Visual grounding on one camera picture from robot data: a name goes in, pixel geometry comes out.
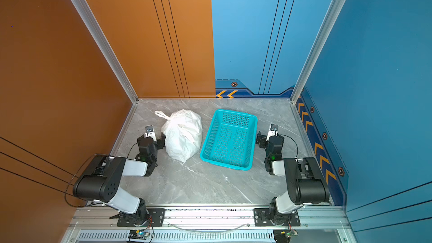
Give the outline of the white plastic bag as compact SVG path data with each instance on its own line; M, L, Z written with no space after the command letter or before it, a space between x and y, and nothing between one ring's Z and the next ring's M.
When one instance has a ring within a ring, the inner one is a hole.
M155 111L156 116L166 120L162 126L167 154L174 160L185 163L201 148L203 126L201 116L191 110L182 109L167 116Z

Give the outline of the teal plastic basket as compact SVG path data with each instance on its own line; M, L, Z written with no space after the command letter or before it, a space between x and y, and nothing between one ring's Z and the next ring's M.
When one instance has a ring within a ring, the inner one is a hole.
M201 160L224 168L250 170L257 128L255 115L216 110L201 149Z

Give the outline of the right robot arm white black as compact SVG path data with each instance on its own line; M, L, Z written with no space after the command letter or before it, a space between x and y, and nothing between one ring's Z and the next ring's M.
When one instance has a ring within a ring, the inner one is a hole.
M285 138L278 133L272 136L258 133L255 141L265 149L266 171L284 177L286 181L286 191L272 199L266 216L276 226L291 225L297 211L306 205L330 202L330 190L317 160L313 157L283 157Z

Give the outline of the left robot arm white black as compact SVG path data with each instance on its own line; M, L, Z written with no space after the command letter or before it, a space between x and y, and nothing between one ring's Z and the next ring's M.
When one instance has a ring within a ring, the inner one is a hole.
M110 219L118 227L150 227L153 216L143 198L133 196L120 187L123 177L149 177L158 166L158 150L165 147L165 135L157 139L152 134L137 139L139 153L134 159L97 154L73 186L73 195L85 201L95 201L115 209Z

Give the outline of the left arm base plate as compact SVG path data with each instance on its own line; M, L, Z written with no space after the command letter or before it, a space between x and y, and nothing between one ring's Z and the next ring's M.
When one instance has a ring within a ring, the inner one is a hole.
M135 214L118 214L118 227L161 227L165 218L164 208L139 210Z

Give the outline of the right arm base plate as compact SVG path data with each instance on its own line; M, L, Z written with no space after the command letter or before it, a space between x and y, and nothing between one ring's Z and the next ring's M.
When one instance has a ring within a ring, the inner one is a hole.
M271 213L269 208L254 208L254 221L257 227L286 226L299 227L301 225L298 213L281 214Z

